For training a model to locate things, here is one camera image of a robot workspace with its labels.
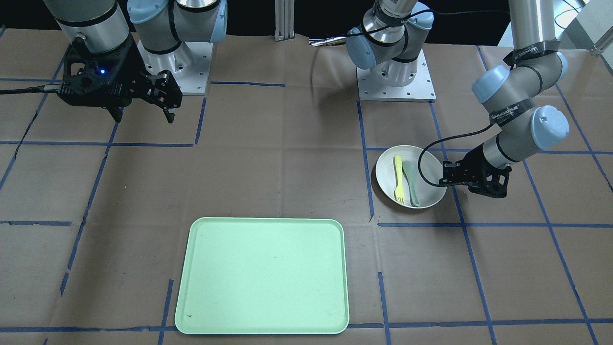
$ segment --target light blue cap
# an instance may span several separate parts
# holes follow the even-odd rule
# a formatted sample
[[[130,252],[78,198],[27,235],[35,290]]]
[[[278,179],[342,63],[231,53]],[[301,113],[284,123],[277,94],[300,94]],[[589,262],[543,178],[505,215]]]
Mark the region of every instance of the light blue cap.
[[[359,32],[360,30],[358,28],[349,30],[349,34],[357,34]],[[345,42],[349,57],[358,68],[371,69],[377,65],[375,51],[364,35],[347,37]]]
[[[490,99],[502,87],[509,74],[509,70],[499,64],[475,80],[473,93],[479,103],[485,103]]]
[[[411,13],[416,13],[423,10],[429,10],[430,8],[421,2],[415,3],[413,6],[413,10]],[[408,23],[420,28],[422,30],[430,30],[432,29],[432,23],[434,22],[434,14],[432,12],[424,12],[422,14],[418,14],[415,17],[411,17],[408,20]]]
[[[213,26],[213,33],[211,34],[211,43],[222,42],[226,39],[227,13],[227,1],[221,0],[217,11],[217,18],[215,19],[215,25]]]
[[[570,127],[562,112],[554,106],[543,106],[532,114],[530,130],[539,149],[549,150],[566,138]]]
[[[128,0],[128,14],[134,24],[145,23],[157,16],[168,5],[168,0]]]
[[[564,54],[560,52],[556,52],[555,54],[558,55],[558,57],[560,58],[560,62],[562,62],[562,73],[560,74],[560,78],[558,79],[558,81],[560,81],[560,79],[564,78],[566,72],[568,72],[568,60],[566,59]]]

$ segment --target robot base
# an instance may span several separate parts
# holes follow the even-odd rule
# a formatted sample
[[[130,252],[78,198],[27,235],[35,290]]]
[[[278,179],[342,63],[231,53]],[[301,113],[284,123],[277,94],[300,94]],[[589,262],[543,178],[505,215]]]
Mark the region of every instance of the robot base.
[[[185,42],[189,50],[180,52],[181,49],[165,55],[153,55],[145,50],[143,44],[139,42],[138,48],[140,56],[145,62],[145,68],[155,74],[156,68],[168,69],[186,96],[205,96],[208,85],[208,76],[213,59],[213,44],[208,42]],[[190,56],[179,56],[188,52]],[[185,60],[185,67],[179,68],[176,64]]]
[[[362,101],[429,102],[436,100],[424,51],[417,58],[417,73],[405,87],[381,84],[369,69],[357,69],[357,85]]]

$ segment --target yellow fork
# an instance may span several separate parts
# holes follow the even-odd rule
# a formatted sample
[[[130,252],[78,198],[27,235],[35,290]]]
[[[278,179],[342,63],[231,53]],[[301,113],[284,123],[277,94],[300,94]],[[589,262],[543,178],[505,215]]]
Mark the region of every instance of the yellow fork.
[[[396,189],[394,198],[401,204],[405,203],[405,188],[402,185],[402,157],[394,155],[394,171],[396,172]]]

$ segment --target white plate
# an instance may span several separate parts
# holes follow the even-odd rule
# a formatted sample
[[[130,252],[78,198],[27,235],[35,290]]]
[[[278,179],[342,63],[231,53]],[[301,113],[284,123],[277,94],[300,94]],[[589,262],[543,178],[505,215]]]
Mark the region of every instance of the white plate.
[[[443,199],[445,192],[447,191],[446,187],[433,187],[421,178],[419,171],[417,171],[417,159],[419,158],[419,154],[421,152],[422,149],[411,145],[391,147],[381,154],[375,168],[377,182],[379,182],[379,186],[381,186],[381,189],[387,195],[387,197],[399,205],[412,209],[425,209],[435,205],[441,201],[441,199]],[[419,200],[419,206],[413,206],[411,204],[409,196],[409,183],[407,182],[404,174],[402,175],[402,184],[405,188],[405,203],[401,204],[394,198],[394,190],[396,189],[394,155],[401,155],[403,161],[406,160],[415,164],[417,176],[415,177],[415,186],[412,187],[415,188],[417,198]],[[432,183],[438,183],[438,180],[443,177],[443,165],[430,152],[426,152],[424,154],[421,168],[424,176]]]

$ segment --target rectangular tray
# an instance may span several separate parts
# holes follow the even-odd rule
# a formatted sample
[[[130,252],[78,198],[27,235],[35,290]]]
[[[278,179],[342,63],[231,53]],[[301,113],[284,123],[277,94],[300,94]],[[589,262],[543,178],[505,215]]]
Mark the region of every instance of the rectangular tray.
[[[214,218],[189,231],[175,325],[186,334],[336,334],[349,323],[343,227]]]

